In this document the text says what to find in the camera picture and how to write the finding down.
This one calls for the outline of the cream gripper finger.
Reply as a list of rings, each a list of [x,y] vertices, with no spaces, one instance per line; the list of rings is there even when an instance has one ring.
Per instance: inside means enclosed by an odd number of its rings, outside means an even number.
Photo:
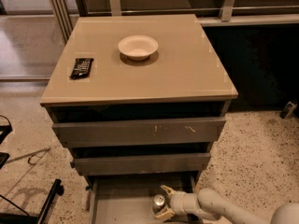
[[[174,215],[175,212],[171,208],[166,206],[155,215],[155,218],[158,220],[168,220],[171,219]]]
[[[172,188],[170,188],[166,185],[161,185],[161,189],[165,191],[165,193],[167,194],[168,197],[171,197],[172,195],[174,195],[176,193]]]

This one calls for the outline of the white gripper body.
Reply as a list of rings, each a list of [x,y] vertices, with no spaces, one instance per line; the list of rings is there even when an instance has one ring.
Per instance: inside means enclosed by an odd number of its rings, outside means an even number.
[[[170,207],[179,216],[193,214],[200,209],[200,205],[195,193],[176,191],[170,197]]]

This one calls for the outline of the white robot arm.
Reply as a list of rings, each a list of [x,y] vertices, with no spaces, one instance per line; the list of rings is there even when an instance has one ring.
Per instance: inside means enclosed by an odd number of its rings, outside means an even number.
[[[213,189],[204,188],[198,193],[187,193],[161,185],[167,198],[157,194],[152,200],[155,218],[166,221],[174,216],[195,215],[216,221],[225,217],[232,224],[299,224],[299,204],[285,203],[267,221],[220,196]]]

